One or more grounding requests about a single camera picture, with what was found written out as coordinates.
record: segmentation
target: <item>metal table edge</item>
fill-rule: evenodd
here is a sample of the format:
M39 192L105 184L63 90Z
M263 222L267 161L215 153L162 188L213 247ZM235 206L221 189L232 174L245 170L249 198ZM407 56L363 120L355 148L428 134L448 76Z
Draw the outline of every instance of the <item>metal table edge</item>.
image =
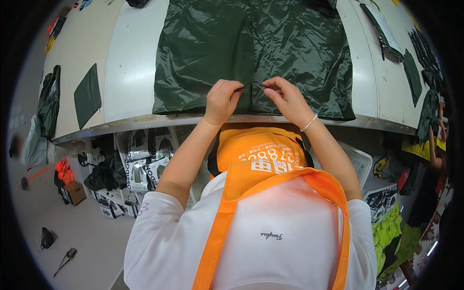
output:
M123 120L104 123L94 127L82 129L52 140L53 144L60 144L68 141L82 139L86 137L100 136L139 129L158 128L166 126L195 125L201 118L202 114L177 114L177 115L144 115L139 117L127 118ZM400 123L356 115L352 121L334 121L321 119L325 125L329 126L346 126L364 129L375 129L389 132L414 135L415 128ZM233 115L227 123L289 123L283 116L264 116L264 115Z

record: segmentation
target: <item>white tabletop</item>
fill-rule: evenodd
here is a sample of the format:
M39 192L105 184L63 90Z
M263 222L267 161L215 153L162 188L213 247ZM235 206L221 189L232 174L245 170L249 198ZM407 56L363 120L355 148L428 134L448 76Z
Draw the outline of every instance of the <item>white tabletop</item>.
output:
M414 24L406 10L391 0L376 0L376 3L402 52L408 49L421 72L407 34ZM79 130L74 90L94 63L97 63L103 105L84 128L151 114L156 50L168 4L168 0L152 0L138 9L122 0L115 0L110 6L94 1L82 11L73 9L70 12L45 61L45 74L51 72L55 64L62 65L55 137ZM337 10L353 62L354 113L417 128L428 91L422 76L422 95L414 108L403 64L387 52L385 61L382 60L378 34L359 2L339 0Z

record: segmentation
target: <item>white t-shirt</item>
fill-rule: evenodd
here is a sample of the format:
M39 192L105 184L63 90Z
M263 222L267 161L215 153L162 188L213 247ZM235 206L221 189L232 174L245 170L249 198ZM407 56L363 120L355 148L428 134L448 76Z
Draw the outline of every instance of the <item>white t-shirt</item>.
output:
M150 192L130 235L124 281L136 289L191 289L213 225L226 172L190 211ZM350 245L345 289L374 289L377 273L369 206L348 202ZM341 210L296 177L240 200L211 289L329 289L342 238Z

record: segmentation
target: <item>orange garment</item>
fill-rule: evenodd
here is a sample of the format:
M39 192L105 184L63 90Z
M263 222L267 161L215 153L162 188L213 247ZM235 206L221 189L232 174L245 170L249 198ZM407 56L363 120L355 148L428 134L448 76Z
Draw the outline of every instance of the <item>orange garment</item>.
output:
M295 133L278 128L221 132L217 162L219 171L227 171L226 183L192 289L210 288L237 202L298 176L302 176L314 190L343 212L342 245L332 289L344 288L349 254L347 200L340 183L333 176L322 170L303 167L306 161L295 137Z
M64 185L74 181L74 174L72 174L66 158L63 158L55 167L58 171L58 178L64 182Z

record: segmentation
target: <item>hand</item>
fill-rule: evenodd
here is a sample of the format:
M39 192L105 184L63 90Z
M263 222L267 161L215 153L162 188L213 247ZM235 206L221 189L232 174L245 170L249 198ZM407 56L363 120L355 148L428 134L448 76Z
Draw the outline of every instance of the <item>hand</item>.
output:
M270 88L265 89L264 94L276 104L285 119L304 128L314 118L314 113L300 90L286 79L273 77L264 81L263 85Z
M429 125L429 140L432 142L433 141L433 131L432 131L432 126Z
M203 119L214 126L221 127L237 107L238 98L242 91L235 92L243 87L241 82L217 81L206 96L206 113Z

